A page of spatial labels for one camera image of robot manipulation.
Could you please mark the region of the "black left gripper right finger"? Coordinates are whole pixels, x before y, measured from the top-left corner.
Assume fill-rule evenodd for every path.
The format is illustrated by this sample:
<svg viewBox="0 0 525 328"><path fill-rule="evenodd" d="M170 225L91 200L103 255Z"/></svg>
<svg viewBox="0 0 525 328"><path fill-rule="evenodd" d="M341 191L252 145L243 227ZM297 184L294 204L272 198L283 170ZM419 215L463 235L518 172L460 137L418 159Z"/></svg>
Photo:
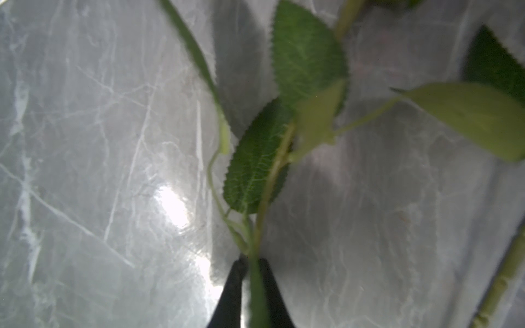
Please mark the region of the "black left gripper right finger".
<svg viewBox="0 0 525 328"><path fill-rule="evenodd" d="M265 287L270 327L295 328L268 260L261 258L258 263Z"/></svg>

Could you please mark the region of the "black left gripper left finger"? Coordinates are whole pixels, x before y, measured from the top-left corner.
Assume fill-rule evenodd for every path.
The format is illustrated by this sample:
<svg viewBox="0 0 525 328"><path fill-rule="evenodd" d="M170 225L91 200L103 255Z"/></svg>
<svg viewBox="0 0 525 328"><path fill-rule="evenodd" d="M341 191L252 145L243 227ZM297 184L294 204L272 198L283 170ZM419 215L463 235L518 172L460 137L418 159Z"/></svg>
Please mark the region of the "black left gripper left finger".
<svg viewBox="0 0 525 328"><path fill-rule="evenodd" d="M233 262L208 328L240 328L242 285L247 270L246 256Z"/></svg>

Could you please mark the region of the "red rose stem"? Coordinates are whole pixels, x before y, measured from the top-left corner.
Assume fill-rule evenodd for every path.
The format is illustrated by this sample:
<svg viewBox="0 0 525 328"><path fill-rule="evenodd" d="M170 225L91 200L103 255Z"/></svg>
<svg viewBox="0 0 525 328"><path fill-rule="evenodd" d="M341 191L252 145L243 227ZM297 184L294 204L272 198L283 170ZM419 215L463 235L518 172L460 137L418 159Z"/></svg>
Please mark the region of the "red rose stem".
<svg viewBox="0 0 525 328"><path fill-rule="evenodd" d="M507 292L511 280L514 279L523 262L524 221L519 225L511 239L511 243L470 321L469 328L489 327L492 316L499 307L500 300Z"/></svg>
<svg viewBox="0 0 525 328"><path fill-rule="evenodd" d="M160 6L215 102L220 138L215 156L231 155L223 191L213 190L212 197L240 256L247 258L250 327L271 324L258 263L267 210L282 190L290 165L318 146L333 144L339 135L397 103L411 101L499 159L524 160L524 66L486 25L470 43L461 81L397 88L395 96L374 112L333 128L350 86L343 39L365 2L344 2L330 27L294 1L279 1L271 30L278 97L262 108L231 148L231 130L202 49L172 2L161 1Z"/></svg>

